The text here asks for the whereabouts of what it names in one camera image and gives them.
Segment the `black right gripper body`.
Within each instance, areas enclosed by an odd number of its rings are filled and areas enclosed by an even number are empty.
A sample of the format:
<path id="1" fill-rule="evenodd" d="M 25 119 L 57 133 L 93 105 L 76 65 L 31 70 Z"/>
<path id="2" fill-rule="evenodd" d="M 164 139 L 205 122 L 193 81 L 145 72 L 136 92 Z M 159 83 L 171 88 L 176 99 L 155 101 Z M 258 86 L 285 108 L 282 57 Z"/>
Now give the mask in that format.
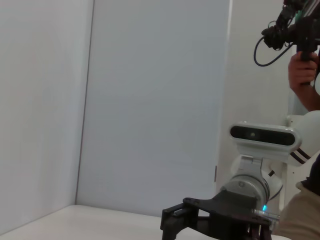
<path id="1" fill-rule="evenodd" d="M 251 224 L 271 225 L 254 213 L 257 198 L 223 190 L 211 199 L 186 197 L 183 203 L 204 211 L 193 230 L 217 240 L 247 240 Z"/>

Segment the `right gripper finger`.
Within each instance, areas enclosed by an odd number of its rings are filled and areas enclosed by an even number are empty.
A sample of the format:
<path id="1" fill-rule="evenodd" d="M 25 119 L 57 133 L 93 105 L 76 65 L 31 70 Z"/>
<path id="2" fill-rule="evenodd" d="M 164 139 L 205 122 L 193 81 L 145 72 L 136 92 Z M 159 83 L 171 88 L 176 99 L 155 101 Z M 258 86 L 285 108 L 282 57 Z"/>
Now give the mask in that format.
<path id="1" fill-rule="evenodd" d="M 268 225 L 251 224 L 248 229 L 248 240 L 271 240 L 271 230 Z"/>
<path id="2" fill-rule="evenodd" d="M 197 225 L 199 210 L 184 203 L 166 208 L 161 215 L 162 240 L 175 240 L 178 233 Z"/>

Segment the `person hand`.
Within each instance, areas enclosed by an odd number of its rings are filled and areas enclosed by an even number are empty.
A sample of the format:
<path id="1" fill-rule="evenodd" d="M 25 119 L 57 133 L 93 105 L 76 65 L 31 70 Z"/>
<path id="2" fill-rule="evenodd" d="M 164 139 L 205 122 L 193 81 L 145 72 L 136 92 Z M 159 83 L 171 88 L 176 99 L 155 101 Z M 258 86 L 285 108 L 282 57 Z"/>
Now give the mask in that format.
<path id="1" fill-rule="evenodd" d="M 288 65 L 288 80 L 292 90 L 297 90 L 309 84 L 316 78 L 319 57 L 316 53 L 309 54 L 310 60 L 302 60 L 302 51 L 291 57 Z"/>

